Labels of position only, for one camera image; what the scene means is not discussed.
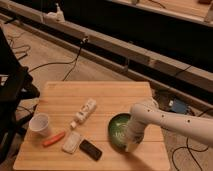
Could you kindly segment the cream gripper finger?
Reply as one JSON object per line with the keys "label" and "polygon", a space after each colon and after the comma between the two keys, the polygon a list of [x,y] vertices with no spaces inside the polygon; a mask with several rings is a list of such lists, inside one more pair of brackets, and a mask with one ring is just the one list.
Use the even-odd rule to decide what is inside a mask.
{"label": "cream gripper finger", "polygon": [[129,144],[126,146],[125,151],[126,151],[126,152],[133,152],[136,148],[137,148],[137,145],[136,145],[136,144],[134,144],[134,143],[129,143]]}

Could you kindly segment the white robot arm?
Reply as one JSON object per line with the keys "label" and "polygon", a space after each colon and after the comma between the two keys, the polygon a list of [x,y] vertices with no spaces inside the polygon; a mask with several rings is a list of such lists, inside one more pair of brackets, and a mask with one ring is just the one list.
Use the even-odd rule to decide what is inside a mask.
{"label": "white robot arm", "polygon": [[130,108],[125,129],[126,152],[134,151],[143,141],[149,124],[158,125],[213,148],[213,119],[166,112],[153,99],[135,103]]}

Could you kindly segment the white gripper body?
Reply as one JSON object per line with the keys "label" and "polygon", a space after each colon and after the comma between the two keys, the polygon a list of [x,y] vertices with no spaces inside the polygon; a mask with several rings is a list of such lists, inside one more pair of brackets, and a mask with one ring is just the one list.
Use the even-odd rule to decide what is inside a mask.
{"label": "white gripper body", "polygon": [[126,129],[124,131],[127,147],[137,146],[142,142],[146,127],[146,124],[137,121],[135,118],[131,118],[127,122]]}

